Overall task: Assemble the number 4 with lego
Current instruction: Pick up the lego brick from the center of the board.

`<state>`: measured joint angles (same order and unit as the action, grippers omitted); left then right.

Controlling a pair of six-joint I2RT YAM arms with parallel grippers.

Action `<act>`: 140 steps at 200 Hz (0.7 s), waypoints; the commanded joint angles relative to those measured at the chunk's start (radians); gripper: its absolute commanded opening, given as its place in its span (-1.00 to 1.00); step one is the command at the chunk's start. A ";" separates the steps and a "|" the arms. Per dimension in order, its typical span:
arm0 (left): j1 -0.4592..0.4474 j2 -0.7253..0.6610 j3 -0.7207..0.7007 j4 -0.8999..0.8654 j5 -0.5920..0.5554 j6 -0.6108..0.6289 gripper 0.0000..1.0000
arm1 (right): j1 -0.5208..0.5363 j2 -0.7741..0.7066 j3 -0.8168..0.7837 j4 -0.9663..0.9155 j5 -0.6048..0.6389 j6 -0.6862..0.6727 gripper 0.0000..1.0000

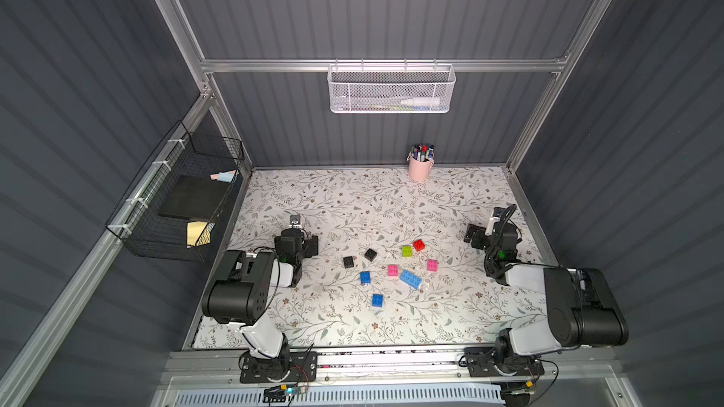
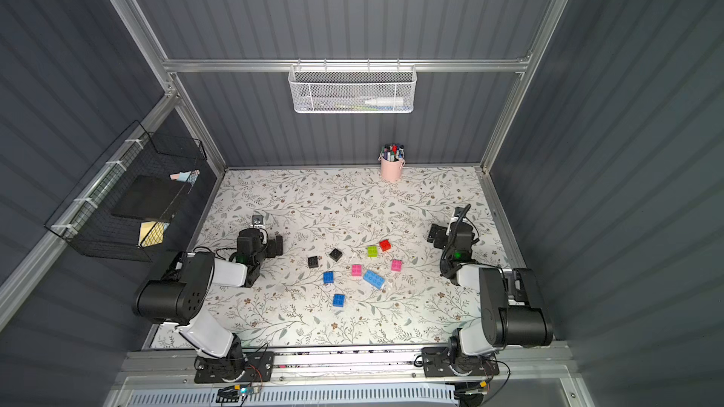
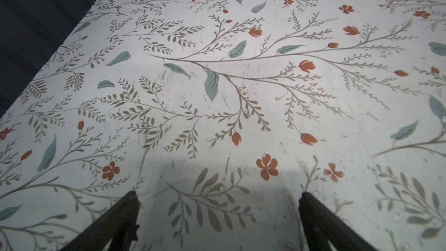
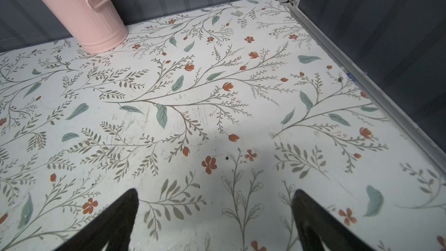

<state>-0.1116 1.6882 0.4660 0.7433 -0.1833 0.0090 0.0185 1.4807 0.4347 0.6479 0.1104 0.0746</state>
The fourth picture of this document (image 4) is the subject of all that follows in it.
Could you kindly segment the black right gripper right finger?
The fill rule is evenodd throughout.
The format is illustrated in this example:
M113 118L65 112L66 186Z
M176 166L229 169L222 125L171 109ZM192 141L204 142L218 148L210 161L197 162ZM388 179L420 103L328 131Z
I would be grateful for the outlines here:
M372 250L301 189L293 195L292 213L304 251Z

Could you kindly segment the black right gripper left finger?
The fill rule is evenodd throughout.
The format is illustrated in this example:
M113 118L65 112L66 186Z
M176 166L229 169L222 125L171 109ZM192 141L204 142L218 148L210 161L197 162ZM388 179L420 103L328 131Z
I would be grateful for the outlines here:
M135 188L127 190L58 251L127 251L139 206Z

